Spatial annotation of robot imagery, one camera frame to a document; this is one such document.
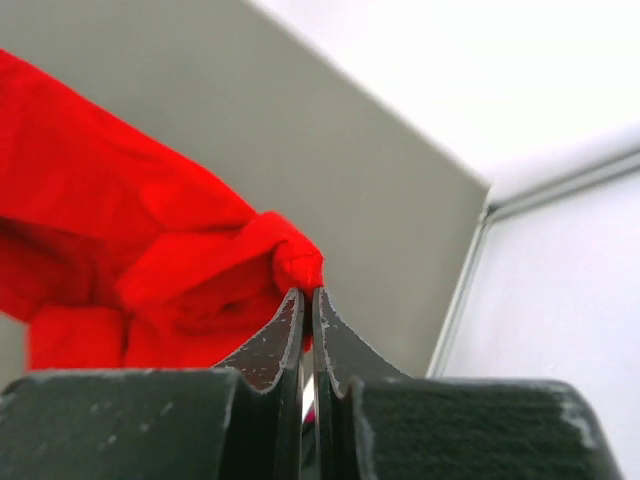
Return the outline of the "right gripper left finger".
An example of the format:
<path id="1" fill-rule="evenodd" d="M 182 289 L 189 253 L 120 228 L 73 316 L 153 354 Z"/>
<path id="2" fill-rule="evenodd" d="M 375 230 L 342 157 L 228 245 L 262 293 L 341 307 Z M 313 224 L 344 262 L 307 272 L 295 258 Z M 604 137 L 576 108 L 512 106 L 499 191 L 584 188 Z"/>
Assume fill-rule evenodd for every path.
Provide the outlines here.
<path id="1" fill-rule="evenodd" d="M 5 479 L 296 479 L 303 293 L 218 365 L 45 370 L 1 395 Z"/>

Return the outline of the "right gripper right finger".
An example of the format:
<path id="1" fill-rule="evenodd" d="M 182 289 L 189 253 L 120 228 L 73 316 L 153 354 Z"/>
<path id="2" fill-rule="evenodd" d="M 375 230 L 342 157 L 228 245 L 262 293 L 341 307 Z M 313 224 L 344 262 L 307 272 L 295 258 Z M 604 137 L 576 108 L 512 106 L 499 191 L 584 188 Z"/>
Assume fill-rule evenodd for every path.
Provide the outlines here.
<path id="1" fill-rule="evenodd" d="M 316 441 L 324 479 L 618 479 L 590 405 L 548 380 L 418 379 L 312 306 Z"/>

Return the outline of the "red t shirt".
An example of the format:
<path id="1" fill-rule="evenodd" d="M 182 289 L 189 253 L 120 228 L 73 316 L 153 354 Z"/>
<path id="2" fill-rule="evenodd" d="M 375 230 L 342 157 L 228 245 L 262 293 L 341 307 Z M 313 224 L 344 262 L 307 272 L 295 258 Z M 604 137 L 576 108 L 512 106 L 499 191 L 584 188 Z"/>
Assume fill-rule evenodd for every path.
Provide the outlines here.
<path id="1" fill-rule="evenodd" d="M 210 367 L 320 250 L 214 174 L 1 55 L 1 310 L 32 370 Z"/>

